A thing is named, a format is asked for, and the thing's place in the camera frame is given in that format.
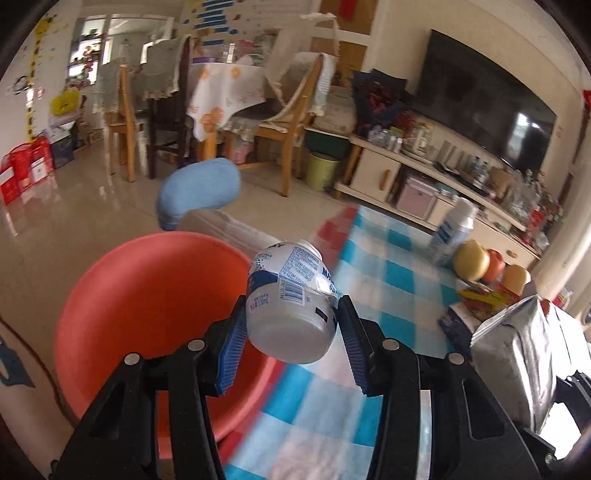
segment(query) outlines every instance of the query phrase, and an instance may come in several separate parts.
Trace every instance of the television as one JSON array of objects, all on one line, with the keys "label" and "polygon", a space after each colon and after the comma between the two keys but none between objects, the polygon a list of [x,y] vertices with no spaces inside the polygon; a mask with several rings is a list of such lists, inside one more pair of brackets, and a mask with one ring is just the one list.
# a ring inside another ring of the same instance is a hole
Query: television
[{"label": "television", "polygon": [[508,71],[432,30],[412,110],[472,140],[509,166],[540,170],[554,112]]}]

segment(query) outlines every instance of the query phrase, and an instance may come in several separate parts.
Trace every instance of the screw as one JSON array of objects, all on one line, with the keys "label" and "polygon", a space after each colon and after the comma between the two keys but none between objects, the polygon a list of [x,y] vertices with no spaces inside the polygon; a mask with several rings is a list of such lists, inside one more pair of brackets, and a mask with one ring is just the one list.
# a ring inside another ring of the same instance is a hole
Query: screw
[{"label": "screw", "polygon": [[137,353],[128,353],[125,355],[125,365],[135,365],[139,362],[139,355]]},{"label": "screw", "polygon": [[400,344],[398,343],[397,340],[394,340],[393,338],[386,338],[383,342],[382,342],[382,347],[385,350],[389,350],[391,352],[398,350],[400,348]]},{"label": "screw", "polygon": [[205,342],[201,339],[191,340],[187,345],[192,352],[199,352],[205,348]]},{"label": "screw", "polygon": [[457,352],[453,352],[450,353],[449,356],[447,357],[449,359],[449,361],[451,363],[453,363],[454,365],[461,365],[462,363],[464,363],[464,357],[462,357],[459,353]]}]

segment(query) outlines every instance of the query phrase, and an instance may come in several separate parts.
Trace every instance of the blue cushion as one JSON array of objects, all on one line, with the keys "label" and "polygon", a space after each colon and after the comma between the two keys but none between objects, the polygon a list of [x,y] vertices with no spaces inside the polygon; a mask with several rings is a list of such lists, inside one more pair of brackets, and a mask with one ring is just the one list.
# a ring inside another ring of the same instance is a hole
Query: blue cushion
[{"label": "blue cushion", "polygon": [[162,230],[176,230],[189,210],[221,208],[240,193],[240,172],[226,158],[215,158],[180,168],[158,192],[156,214]]}]

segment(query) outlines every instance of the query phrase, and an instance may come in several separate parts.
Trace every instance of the drawer handle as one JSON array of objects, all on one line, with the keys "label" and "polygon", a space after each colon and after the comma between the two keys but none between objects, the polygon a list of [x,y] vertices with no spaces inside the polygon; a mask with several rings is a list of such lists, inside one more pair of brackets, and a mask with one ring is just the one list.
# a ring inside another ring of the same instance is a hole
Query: drawer handle
[{"label": "drawer handle", "polygon": [[384,175],[382,176],[382,181],[379,183],[379,189],[383,192],[384,188],[386,188],[386,185],[388,184],[388,177],[390,176],[390,172],[392,170],[385,170],[384,171]]}]

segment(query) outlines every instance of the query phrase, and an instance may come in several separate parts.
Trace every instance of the pink storage box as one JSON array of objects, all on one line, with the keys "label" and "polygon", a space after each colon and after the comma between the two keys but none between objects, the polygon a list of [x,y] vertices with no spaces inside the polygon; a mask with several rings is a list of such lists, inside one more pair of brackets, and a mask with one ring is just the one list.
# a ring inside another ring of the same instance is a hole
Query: pink storage box
[{"label": "pink storage box", "polygon": [[426,181],[408,176],[396,208],[424,220],[431,213],[437,193],[438,190]]}]

